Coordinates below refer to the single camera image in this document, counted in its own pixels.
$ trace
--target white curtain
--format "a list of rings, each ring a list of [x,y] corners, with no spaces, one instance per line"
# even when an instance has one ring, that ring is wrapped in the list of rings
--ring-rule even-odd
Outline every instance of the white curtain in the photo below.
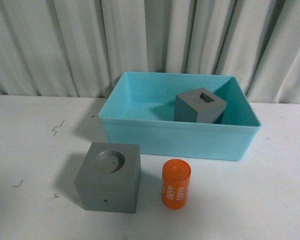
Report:
[[[0,94],[107,97],[126,71],[300,104],[300,0],[0,0]]]

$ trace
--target orange cylinder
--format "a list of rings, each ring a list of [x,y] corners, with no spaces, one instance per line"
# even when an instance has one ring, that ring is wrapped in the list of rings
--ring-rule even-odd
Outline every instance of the orange cylinder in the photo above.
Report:
[[[170,159],[162,167],[162,201],[171,209],[186,205],[191,168],[181,159]]]

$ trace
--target blue plastic bin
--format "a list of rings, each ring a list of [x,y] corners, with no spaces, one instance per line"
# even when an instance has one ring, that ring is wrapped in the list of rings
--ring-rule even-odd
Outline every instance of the blue plastic bin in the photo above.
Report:
[[[176,94],[206,88],[227,102],[221,124],[174,121]],[[233,76],[125,72],[99,113],[110,143],[142,154],[238,161],[261,123]]]

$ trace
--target circular hole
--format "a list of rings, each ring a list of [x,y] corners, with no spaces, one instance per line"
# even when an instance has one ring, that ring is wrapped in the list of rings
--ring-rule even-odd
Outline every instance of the circular hole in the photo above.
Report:
[[[118,151],[104,151],[95,158],[95,168],[100,173],[115,173],[125,164],[125,156]]]

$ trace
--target gray block with square hole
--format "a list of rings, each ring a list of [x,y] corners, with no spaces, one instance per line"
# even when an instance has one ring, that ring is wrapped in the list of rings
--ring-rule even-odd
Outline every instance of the gray block with square hole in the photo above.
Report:
[[[74,184],[85,210],[134,214],[140,176],[139,145],[93,142]]]
[[[220,124],[227,102],[205,88],[175,96],[173,119],[178,122]]]

